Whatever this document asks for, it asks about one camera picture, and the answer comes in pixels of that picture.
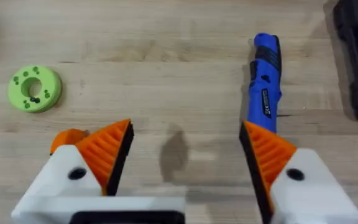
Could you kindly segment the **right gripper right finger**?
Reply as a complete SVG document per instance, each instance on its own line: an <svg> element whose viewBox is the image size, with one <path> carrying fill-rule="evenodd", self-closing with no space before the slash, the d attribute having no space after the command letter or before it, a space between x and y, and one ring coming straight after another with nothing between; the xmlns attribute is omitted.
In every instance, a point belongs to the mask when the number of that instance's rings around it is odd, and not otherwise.
<svg viewBox="0 0 358 224"><path fill-rule="evenodd" d="M358 208L314 150L248 121L239 139L263 223L358 223Z"/></svg>

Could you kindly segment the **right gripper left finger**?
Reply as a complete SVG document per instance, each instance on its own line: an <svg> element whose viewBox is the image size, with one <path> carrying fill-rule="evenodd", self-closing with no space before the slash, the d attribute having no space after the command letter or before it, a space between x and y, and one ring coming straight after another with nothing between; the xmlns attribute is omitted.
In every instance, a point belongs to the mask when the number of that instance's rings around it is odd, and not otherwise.
<svg viewBox="0 0 358 224"><path fill-rule="evenodd" d="M91 134L79 129L59 133L26 196L115 196L133 138L130 119Z"/></svg>

